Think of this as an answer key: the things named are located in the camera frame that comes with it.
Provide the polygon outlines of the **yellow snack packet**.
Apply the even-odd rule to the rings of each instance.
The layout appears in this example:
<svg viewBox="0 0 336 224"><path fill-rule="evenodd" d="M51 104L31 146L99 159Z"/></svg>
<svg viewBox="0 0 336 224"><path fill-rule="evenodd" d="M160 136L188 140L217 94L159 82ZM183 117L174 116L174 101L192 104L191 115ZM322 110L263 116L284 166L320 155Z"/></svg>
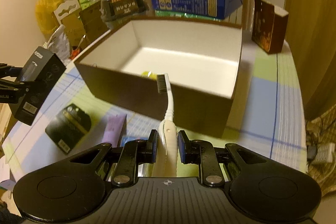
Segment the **yellow snack packet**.
<svg viewBox="0 0 336 224"><path fill-rule="evenodd" d="M147 77L147 78L151 78L151 79L156 79L157 75L155 73L153 73L152 71L144 71L143 73L141 73L141 75L143 77Z"/></svg>

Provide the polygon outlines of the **purple cream tube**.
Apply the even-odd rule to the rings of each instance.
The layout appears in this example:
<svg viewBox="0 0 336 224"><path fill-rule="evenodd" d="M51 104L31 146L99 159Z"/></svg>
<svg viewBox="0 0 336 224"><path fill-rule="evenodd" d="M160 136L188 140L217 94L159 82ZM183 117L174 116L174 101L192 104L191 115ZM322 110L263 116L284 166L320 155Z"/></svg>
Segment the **purple cream tube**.
<svg viewBox="0 0 336 224"><path fill-rule="evenodd" d="M118 147L120 135L126 122L126 114L109 116L102 137L103 143L109 143L113 148Z"/></svg>

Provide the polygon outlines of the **green drink pack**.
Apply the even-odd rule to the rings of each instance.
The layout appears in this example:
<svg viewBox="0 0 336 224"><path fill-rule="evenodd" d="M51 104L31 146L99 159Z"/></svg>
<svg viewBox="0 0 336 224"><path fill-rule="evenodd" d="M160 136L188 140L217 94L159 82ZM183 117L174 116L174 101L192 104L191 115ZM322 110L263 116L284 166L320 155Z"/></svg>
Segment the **green drink pack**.
<svg viewBox="0 0 336 224"><path fill-rule="evenodd" d="M204 19L204 20L211 20L211 21L221 22L220 19L216 19L216 18L209 17L209 16L188 14L188 13L185 13L185 12L165 11L165 10L163 10L163 11L161 11L161 10L155 10L155 16L188 18L188 19Z"/></svg>

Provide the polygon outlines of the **plaid tablecloth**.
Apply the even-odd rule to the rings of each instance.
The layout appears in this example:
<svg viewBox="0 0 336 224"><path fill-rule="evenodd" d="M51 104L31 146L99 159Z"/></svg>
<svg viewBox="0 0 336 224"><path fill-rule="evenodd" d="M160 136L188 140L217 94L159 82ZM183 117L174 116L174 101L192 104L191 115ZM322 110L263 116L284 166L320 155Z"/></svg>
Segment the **plaid tablecloth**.
<svg viewBox="0 0 336 224"><path fill-rule="evenodd" d="M33 124L14 125L2 146L14 178L65 158L45 129L70 104L92 122L73 153L100 143L118 114L126 114L127 135L147 137L167 97L145 71L169 75L174 123L190 138L218 147L235 142L305 170L302 99L288 44L268 55L233 24L145 18L96 40L68 66Z"/></svg>

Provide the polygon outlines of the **white electric toothbrush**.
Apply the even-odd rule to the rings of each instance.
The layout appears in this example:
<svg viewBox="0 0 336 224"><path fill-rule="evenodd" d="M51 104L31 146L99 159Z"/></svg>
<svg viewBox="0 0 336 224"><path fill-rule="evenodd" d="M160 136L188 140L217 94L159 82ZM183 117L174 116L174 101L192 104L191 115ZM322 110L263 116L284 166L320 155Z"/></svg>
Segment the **white electric toothbrush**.
<svg viewBox="0 0 336 224"><path fill-rule="evenodd" d="M175 177L177 175L178 139L174 123L174 98L167 73L157 75L157 86L160 94L166 93L167 95L167 109L158 128L157 157L152 176Z"/></svg>

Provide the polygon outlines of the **black Honglu food container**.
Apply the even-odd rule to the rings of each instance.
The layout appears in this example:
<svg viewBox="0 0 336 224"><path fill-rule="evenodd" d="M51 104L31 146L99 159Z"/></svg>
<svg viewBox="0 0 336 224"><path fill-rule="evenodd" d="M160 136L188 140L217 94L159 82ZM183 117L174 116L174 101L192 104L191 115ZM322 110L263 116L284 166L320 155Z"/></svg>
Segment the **black Honglu food container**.
<svg viewBox="0 0 336 224"><path fill-rule="evenodd" d="M133 14L141 14L148 10L144 0L101 0L101 19L112 22Z"/></svg>

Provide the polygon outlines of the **white power strip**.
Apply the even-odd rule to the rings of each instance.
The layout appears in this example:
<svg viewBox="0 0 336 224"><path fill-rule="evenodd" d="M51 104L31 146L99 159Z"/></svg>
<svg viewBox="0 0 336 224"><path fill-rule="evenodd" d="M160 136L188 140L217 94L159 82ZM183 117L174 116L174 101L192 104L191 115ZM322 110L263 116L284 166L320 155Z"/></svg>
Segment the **white power strip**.
<svg viewBox="0 0 336 224"><path fill-rule="evenodd" d="M307 160L310 164L329 164L333 162L334 143L315 144L307 148Z"/></svg>

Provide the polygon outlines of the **black blister card pack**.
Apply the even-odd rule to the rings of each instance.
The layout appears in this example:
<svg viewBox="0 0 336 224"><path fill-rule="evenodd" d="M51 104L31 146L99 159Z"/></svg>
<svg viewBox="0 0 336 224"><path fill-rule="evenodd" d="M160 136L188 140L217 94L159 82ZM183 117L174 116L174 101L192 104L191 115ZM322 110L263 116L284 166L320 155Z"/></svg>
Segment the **black blister card pack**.
<svg viewBox="0 0 336 224"><path fill-rule="evenodd" d="M45 133L68 155L91 129L90 116L74 103L63 108L45 128Z"/></svg>

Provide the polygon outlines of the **brown cardboard carton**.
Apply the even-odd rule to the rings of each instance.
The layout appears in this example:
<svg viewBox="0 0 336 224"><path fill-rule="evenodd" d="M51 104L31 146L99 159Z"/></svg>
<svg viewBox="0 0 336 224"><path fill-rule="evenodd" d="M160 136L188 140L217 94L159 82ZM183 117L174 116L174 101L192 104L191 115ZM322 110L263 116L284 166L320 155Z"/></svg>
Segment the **brown cardboard carton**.
<svg viewBox="0 0 336 224"><path fill-rule="evenodd" d="M101 19L101 1L97 1L84 10L81 10L80 18L87 38L91 40L97 39L109 30Z"/></svg>

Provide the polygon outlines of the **white handled cardboard box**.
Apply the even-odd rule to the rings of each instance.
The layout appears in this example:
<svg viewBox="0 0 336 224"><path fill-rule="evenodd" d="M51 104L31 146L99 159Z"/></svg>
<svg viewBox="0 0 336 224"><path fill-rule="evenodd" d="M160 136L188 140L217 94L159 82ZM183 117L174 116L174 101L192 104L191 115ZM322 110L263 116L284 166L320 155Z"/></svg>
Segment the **white handled cardboard box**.
<svg viewBox="0 0 336 224"><path fill-rule="evenodd" d="M80 11L81 7L78 0L65 1L54 11L58 23L65 27L65 33L71 47L77 47L85 35Z"/></svg>

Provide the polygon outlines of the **silver foil bag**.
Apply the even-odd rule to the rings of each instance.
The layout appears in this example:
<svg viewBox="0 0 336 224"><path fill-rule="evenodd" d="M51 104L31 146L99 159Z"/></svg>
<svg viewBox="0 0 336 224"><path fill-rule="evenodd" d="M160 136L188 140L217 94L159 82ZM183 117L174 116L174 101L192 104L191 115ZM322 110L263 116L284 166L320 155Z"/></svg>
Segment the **silver foil bag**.
<svg viewBox="0 0 336 224"><path fill-rule="evenodd" d="M70 63L70 42L65 33L65 26L61 24L43 44L43 48L55 53L64 65Z"/></svg>

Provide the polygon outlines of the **black Flyco shaver box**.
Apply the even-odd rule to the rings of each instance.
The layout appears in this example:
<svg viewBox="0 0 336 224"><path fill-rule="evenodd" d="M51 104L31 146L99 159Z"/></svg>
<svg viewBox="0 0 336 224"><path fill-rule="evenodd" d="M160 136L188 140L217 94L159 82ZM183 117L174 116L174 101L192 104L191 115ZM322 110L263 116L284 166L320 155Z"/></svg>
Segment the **black Flyco shaver box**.
<svg viewBox="0 0 336 224"><path fill-rule="evenodd" d="M18 102L9 104L14 118L29 126L32 125L42 104L65 69L66 66L56 53L37 47L15 79L20 83L22 94Z"/></svg>

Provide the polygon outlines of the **brown cardboard sorting box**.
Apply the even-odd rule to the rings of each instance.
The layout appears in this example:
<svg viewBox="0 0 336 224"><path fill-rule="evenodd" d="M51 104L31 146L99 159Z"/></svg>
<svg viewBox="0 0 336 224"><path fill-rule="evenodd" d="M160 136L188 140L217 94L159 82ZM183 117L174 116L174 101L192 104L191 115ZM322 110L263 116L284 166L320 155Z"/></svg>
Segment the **brown cardboard sorting box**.
<svg viewBox="0 0 336 224"><path fill-rule="evenodd" d="M242 39L233 23L139 16L99 37L75 66L98 99L219 137L235 97Z"/></svg>

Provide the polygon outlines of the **yellow plastic bag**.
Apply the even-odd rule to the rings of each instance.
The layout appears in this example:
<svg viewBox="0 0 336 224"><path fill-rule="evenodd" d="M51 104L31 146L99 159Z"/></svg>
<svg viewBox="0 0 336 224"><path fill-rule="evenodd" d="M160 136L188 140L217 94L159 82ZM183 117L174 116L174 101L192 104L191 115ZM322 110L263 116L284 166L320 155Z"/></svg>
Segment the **yellow plastic bag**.
<svg viewBox="0 0 336 224"><path fill-rule="evenodd" d="M60 25L54 11L62 3L64 3L64 0L38 0L35 5L37 24L46 40L50 38Z"/></svg>

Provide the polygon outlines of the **dark red gift bag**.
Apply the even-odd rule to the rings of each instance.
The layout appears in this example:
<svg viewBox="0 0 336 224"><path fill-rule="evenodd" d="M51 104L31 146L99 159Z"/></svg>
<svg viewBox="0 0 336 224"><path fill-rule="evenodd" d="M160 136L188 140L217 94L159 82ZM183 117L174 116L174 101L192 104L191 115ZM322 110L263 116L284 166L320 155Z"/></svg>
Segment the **dark red gift bag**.
<svg viewBox="0 0 336 224"><path fill-rule="evenodd" d="M252 40L267 54L282 51L289 12L263 0L254 0Z"/></svg>

